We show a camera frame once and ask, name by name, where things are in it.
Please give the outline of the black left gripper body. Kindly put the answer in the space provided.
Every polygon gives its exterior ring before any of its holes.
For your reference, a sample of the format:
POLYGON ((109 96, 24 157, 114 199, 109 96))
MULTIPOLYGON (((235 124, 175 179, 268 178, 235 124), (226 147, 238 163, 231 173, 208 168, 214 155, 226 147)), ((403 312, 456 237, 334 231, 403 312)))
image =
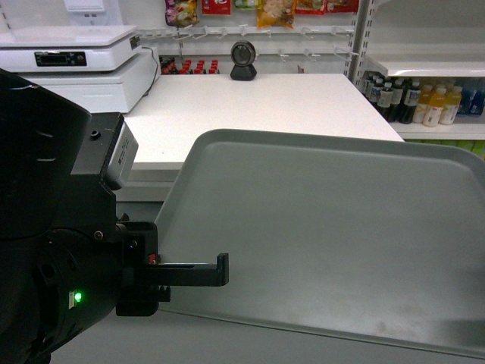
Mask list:
POLYGON ((150 221, 132 221, 124 213, 117 220, 122 247, 122 288, 116 305, 120 317, 148 317, 154 315, 159 303, 171 300, 171 288, 149 284, 134 278, 138 268, 152 267, 161 262, 158 254, 158 229, 150 221))

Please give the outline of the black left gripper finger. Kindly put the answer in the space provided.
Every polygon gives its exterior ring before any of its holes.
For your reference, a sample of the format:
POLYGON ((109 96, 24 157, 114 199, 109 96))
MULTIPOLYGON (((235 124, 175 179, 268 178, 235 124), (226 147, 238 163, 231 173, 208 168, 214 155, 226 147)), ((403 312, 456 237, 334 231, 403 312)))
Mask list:
POLYGON ((124 286, 222 287, 228 282, 228 253, 219 254, 215 264, 141 264, 123 270, 124 286))

